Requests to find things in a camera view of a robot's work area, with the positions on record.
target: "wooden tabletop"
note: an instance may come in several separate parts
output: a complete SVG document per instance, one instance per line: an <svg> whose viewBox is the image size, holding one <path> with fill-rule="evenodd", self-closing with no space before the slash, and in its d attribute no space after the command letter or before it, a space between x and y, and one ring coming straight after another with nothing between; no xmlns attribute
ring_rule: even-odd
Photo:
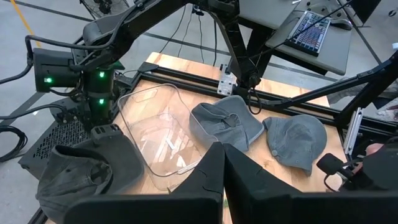
<svg viewBox="0 0 398 224"><path fill-rule="evenodd" d="M215 80L219 79L220 77L220 70L219 68L212 67L210 65L204 65L202 63L198 62L192 62L189 60L184 60L181 58L176 58L168 55L162 55L158 53L152 53L149 58L147 59L147 62L150 63L155 63L157 65L160 65L162 67L167 67L171 68L174 70L180 70L182 72L188 72L192 73L195 75L200 75L203 77L207 78L213 78ZM153 82L148 82L145 80L141 80L138 83L138 86L134 91L139 91L143 90L146 88L151 88L153 86L159 85L158 83L153 83ZM296 86L291 86L291 85L286 85L283 83L278 83L274 82L271 80L265 80L262 79L260 85L257 86L258 90L261 91L266 91L269 93L277 94L277 95L282 95L282 96L287 96L287 97L293 97L297 95L301 95L303 93L308 92L308 90L305 90L303 88L299 88ZM188 107L189 110L194 108L197 104L202 103L202 102L207 102L207 103L214 103L215 101L219 100L217 98L213 98L210 96L205 96L201 95L198 93L190 92L190 91L185 91L185 90L179 90L179 94L181 96L182 101L185 103L185 105ZM142 116L147 116L143 111L149 111L150 109L154 108L154 104L150 104L147 106L144 106L142 108L138 108L137 105L134 105L136 101L129 101L127 104L127 107L125 106L124 108L131 108L131 111L129 113L129 117L131 122L138 121L141 119ZM167 104L170 102L166 102L166 100L160 100L158 104ZM318 105L322 106L329 106L328 100L326 97L321 97L315 100L312 100L311 103L315 103ZM266 111L263 110L260 114L255 115L255 117L259 120L262 121L266 119L267 117L270 116L277 116L281 118L286 118L288 116L284 114L279 114L279 113L274 113L271 111ZM126 130L126 125L124 125L123 119L121 116L118 116L114 122L118 124L123 130ZM338 135L338 132L336 128L331 127L331 126L325 126L326 133L327 133L327 144L326 148L323 151L322 155L319 157L321 158L324 154L326 153L332 153L342 161L345 161L345 155L343 152L343 148L340 143L340 138ZM310 177L307 177L304 172L300 169L297 168L292 168L292 167L286 167L283 165L280 165L274 157L271 155L269 148L267 146L267 141L266 141L266 133L263 133L257 140L255 140L251 145L249 151L246 153L248 157L250 157L252 160L256 161L260 166L262 166L265 170L273 174L274 176L278 177L280 180L283 180L284 182L290 184L291 186L295 187L296 189L299 189L302 192L325 192L326 187L323 184L323 179L325 177L325 174L316 167L316 161L313 163L313 170L312 174ZM189 162L195 162L197 160L198 154L189 154L190 156L190 161ZM150 177L149 171L146 170L144 177L142 178L141 182L139 182L137 185L135 185L133 188L129 189L126 194L167 194L167 190L165 189L159 189L158 186L159 183L154 183L153 178ZM165 181L174 181L174 182L182 182L189 173L186 173L185 175L179 175L178 177L169 177ZM328 179L328 184L334 188L338 189L338 187L341 185L341 178L338 176L331 176ZM229 209L226 207L224 209L224 223L232 223L231 217L229 215Z"/></svg>

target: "gray cap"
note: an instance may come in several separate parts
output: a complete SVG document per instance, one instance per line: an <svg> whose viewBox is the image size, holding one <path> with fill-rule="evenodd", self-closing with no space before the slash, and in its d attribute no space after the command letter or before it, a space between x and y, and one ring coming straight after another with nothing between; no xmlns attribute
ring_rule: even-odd
<svg viewBox="0 0 398 224"><path fill-rule="evenodd" d="M281 164L301 168L310 176L312 162L326 146L327 136L323 124L305 114L290 118L267 118L262 123L267 130L271 154Z"/></svg>
<svg viewBox="0 0 398 224"><path fill-rule="evenodd" d="M250 113L240 96L228 96L213 105L200 103L192 109L192 115L200 126L191 118L191 132L208 147L216 137L218 141L229 143L245 152L264 130L261 122Z"/></svg>
<svg viewBox="0 0 398 224"><path fill-rule="evenodd" d="M37 188L36 199L51 220L62 218L77 200L98 194L116 194L143 175L138 151L124 135L86 141L76 147L55 146Z"/></svg>

